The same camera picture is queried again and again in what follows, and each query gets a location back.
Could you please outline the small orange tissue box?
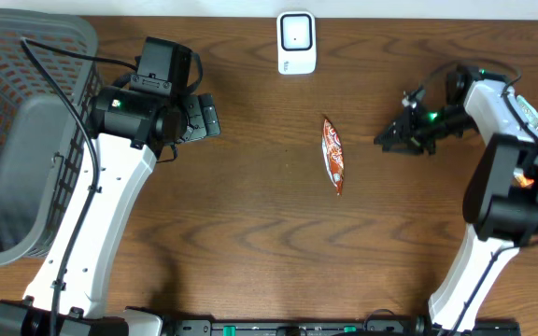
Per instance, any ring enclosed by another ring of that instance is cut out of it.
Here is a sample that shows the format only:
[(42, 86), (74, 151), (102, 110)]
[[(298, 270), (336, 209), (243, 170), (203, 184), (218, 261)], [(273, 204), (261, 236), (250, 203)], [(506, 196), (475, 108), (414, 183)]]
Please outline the small orange tissue box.
[(516, 168), (513, 172), (516, 185), (523, 189), (529, 189), (534, 184), (534, 180), (527, 178), (522, 169)]

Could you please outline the green snack packet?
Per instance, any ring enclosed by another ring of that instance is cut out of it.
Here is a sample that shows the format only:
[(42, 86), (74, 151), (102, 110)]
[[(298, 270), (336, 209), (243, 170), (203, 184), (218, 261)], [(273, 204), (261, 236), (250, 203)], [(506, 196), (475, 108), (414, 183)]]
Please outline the green snack packet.
[(523, 114), (530, 125), (538, 127), (538, 112), (537, 110), (522, 96), (516, 97), (518, 106), (522, 109)]

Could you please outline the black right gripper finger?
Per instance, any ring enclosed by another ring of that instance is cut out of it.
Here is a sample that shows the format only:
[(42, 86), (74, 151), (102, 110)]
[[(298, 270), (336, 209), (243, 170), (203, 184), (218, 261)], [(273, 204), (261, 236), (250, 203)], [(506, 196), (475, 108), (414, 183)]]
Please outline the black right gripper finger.
[(382, 150), (384, 152), (398, 153), (398, 154), (420, 154), (421, 147), (408, 143), (396, 143), (383, 145)]
[(397, 122), (393, 121), (381, 134), (374, 139), (375, 145), (396, 145), (402, 142), (402, 138), (398, 133)]

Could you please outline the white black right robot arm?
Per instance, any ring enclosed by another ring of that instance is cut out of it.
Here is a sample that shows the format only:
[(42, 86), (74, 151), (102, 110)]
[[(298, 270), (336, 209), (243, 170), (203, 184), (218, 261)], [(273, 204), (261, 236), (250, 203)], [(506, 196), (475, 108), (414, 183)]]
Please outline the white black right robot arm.
[(538, 246), (538, 132), (521, 108), (514, 77), (445, 63), (403, 100), (403, 112), (374, 142), (385, 152), (434, 154), (439, 140), (477, 131), (486, 146), (462, 203), (465, 233), (428, 312), (403, 321), (406, 335), (496, 335), (517, 331), (477, 322), (478, 310), (504, 267)]

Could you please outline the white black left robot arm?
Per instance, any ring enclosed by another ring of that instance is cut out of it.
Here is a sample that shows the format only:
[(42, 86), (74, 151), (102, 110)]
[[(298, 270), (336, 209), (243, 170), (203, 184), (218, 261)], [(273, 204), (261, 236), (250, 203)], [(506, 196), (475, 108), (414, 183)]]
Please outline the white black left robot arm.
[(147, 309), (106, 314), (111, 268), (139, 191), (165, 147), (218, 135), (213, 98), (190, 81), (200, 57), (150, 37), (132, 74), (92, 98), (84, 156), (45, 262), (18, 301), (0, 301), (0, 335), (190, 335)]

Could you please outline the orange candy wrapper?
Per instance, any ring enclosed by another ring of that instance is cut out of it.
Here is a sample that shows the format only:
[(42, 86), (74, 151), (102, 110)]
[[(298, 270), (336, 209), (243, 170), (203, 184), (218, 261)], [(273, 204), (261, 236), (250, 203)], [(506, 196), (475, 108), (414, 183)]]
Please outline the orange candy wrapper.
[(322, 126), (321, 149), (326, 172), (335, 187), (336, 194), (342, 195), (344, 182), (344, 156), (337, 130), (328, 118)]

